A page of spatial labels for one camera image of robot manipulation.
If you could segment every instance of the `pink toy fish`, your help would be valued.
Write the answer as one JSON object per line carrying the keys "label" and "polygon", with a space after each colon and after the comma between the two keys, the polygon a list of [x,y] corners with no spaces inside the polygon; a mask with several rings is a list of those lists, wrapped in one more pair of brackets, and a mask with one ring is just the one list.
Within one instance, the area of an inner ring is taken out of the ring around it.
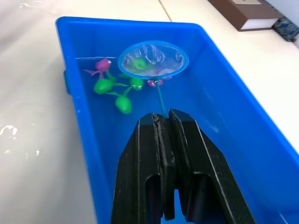
{"label": "pink toy fish", "polygon": [[[159,85],[163,85],[163,80],[168,80],[168,79],[171,79],[172,77],[168,77],[168,78],[163,78],[163,79],[160,79],[159,80]],[[150,87],[156,87],[156,85],[155,85],[155,82],[154,82],[154,80],[149,80],[148,81],[148,85],[150,86]]]}
{"label": "pink toy fish", "polygon": [[87,69],[84,69],[83,71],[88,72],[92,76],[99,73],[100,74],[99,79],[100,79],[100,78],[104,78],[103,73],[106,72],[110,68],[110,66],[111,66],[111,61],[107,58],[104,58],[95,64],[95,68],[97,69],[97,71],[90,71]]}

